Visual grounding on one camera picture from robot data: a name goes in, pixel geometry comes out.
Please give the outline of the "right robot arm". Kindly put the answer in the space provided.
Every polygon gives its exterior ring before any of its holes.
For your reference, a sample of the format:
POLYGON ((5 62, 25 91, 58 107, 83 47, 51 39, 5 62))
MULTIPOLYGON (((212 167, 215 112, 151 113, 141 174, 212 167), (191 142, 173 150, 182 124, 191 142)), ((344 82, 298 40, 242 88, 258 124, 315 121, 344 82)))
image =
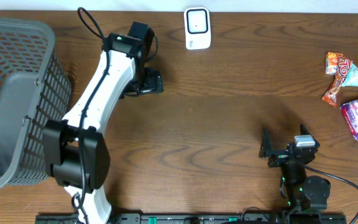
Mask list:
POLYGON ((280 194, 288 208, 274 215, 277 223, 322 223, 321 212, 328 207, 331 183, 317 175, 308 176, 305 165, 315 159, 319 142, 300 126, 300 134, 286 149, 274 149, 268 129, 262 131, 260 158, 268 159, 270 168, 281 169, 280 194))

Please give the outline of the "small orange tissue packet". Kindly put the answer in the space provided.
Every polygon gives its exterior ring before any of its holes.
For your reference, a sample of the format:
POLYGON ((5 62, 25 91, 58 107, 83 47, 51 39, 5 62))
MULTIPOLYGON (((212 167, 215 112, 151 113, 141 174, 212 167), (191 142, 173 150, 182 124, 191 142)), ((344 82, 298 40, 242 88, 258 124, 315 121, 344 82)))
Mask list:
POLYGON ((326 54, 326 68, 325 74, 327 75, 335 75, 338 68, 338 58, 339 56, 343 56, 341 53, 328 52, 326 54))

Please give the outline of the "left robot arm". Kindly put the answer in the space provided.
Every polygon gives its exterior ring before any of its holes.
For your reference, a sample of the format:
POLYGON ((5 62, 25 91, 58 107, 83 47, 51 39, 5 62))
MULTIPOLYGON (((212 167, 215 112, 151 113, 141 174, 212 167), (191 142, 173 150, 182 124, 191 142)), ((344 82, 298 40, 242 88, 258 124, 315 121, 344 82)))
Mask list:
POLYGON ((72 215, 38 215, 36 223, 107 223, 112 206, 104 181, 110 156, 106 126, 118 100, 163 92, 160 71, 145 64, 157 45, 154 31, 133 22, 127 35, 111 33, 86 90, 61 120, 50 119, 43 130, 45 171, 71 195, 72 215))

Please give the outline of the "orange snack bar wrapper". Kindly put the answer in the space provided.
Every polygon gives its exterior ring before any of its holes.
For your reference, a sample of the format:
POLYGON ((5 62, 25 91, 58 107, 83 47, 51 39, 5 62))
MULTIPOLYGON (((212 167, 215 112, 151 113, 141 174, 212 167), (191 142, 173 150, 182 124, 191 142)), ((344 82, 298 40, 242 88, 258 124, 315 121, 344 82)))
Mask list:
POLYGON ((339 90, 342 87, 347 75, 352 67, 352 60, 346 58, 343 55, 337 56, 337 69, 334 77, 334 81, 328 88, 327 92, 323 95, 322 100, 329 103, 331 106, 337 106, 337 96, 339 90))

